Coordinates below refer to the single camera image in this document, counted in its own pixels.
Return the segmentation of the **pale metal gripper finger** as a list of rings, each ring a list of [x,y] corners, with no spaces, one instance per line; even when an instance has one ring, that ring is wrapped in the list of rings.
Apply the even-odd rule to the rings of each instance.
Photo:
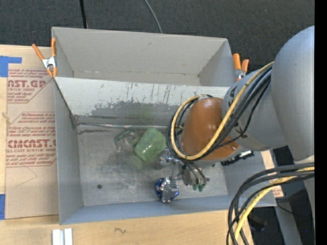
[[[169,203],[171,201],[171,180],[169,178],[162,179],[160,190],[161,190],[161,202]]]
[[[175,199],[179,195],[179,188],[175,181],[171,181],[170,184],[170,198]]]

